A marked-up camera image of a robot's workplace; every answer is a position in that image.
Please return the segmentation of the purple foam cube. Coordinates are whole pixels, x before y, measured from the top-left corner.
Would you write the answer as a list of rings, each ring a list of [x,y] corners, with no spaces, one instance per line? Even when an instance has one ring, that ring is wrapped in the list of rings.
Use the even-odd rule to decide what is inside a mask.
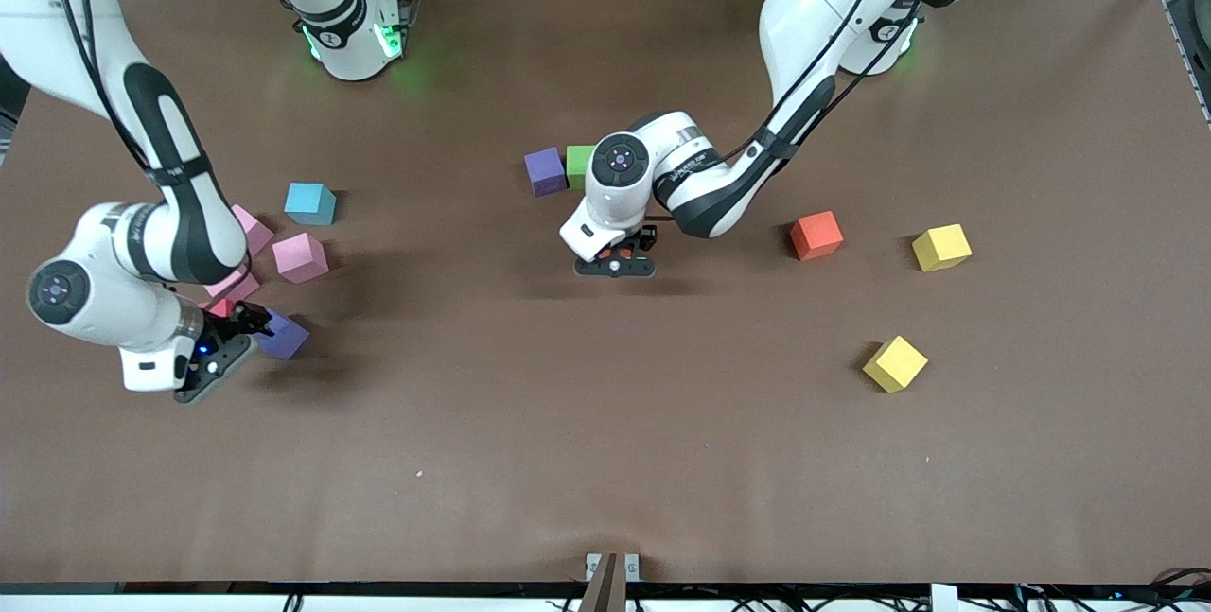
[[[534,198],[549,198],[553,193],[570,188],[557,147],[528,151],[524,155],[524,166]]]
[[[297,324],[289,316],[279,314],[271,307],[268,313],[270,315],[268,324],[270,334],[263,332],[254,333],[256,344],[259,345],[262,351],[270,355],[270,358],[277,358],[277,360],[294,358],[300,348],[308,343],[310,332],[308,332],[308,328],[302,327],[302,324]]]

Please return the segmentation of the yellow foam cube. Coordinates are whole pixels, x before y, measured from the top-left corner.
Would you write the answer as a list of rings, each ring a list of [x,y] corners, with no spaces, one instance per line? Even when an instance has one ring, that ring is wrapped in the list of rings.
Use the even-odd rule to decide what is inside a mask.
[[[929,364],[929,358],[918,350],[903,336],[896,336],[883,343],[862,366],[863,374],[869,377],[882,391],[903,391],[922,370]]]
[[[959,223],[926,229],[912,248],[922,271],[942,271],[972,257],[972,246]]]

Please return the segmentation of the pink foam cube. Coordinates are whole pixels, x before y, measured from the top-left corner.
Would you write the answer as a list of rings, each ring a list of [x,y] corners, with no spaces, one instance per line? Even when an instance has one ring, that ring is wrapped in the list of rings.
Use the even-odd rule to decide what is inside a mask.
[[[239,225],[245,233],[248,258],[256,259],[256,254],[259,254],[266,245],[272,242],[272,229],[242,206],[233,205],[231,212],[237,217]]]
[[[279,275],[295,285],[308,284],[329,271],[325,246],[311,233],[272,244],[272,261]]]
[[[212,299],[239,302],[248,298],[260,288],[260,284],[251,271],[231,271],[219,284],[203,285],[203,291]]]

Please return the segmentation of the light blue foam cube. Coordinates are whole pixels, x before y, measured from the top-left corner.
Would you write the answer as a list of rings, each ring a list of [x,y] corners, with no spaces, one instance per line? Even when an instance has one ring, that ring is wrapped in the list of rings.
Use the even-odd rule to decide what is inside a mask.
[[[285,215],[306,227],[331,227],[335,219],[335,194],[322,183],[291,182]]]

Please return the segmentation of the brown table cover sheet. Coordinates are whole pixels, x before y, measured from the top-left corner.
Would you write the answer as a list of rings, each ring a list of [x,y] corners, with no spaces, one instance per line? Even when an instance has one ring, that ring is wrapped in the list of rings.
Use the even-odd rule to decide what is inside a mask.
[[[421,0],[338,82],[279,0],[122,0],[226,198],[335,191],[303,324],[193,406],[38,324],[84,210],[151,200],[109,124],[25,101],[0,167],[0,580],[1147,583],[1211,568],[1211,130],[1158,0],[965,0],[861,82],[727,236],[572,271],[527,151],[771,103],[762,0]],[[833,254],[794,221],[834,211]],[[972,257],[922,271],[959,223]],[[929,364],[886,393],[903,336]],[[424,477],[417,477],[424,471]]]

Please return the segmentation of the metal post bracket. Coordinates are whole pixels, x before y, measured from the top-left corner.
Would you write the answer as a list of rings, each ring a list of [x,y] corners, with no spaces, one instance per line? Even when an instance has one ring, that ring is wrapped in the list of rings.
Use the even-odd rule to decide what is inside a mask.
[[[589,554],[589,585],[578,612],[629,612],[627,587],[639,583],[638,554]]]

